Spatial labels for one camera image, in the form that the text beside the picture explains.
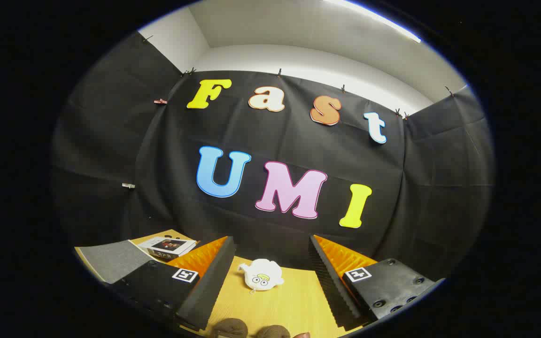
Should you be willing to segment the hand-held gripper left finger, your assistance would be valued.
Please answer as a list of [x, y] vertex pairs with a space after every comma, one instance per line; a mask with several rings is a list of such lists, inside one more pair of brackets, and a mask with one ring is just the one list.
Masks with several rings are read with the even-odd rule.
[[233, 237], [224, 236], [168, 263], [147, 261], [111, 290], [173, 330], [205, 330], [235, 251]]

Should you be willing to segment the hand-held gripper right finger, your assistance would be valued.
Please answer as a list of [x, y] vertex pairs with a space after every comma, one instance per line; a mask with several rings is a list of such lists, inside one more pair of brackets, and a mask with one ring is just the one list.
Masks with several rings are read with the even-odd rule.
[[309, 238], [309, 256], [333, 318], [345, 330], [387, 321], [444, 282], [397, 259], [376, 261], [318, 235]]

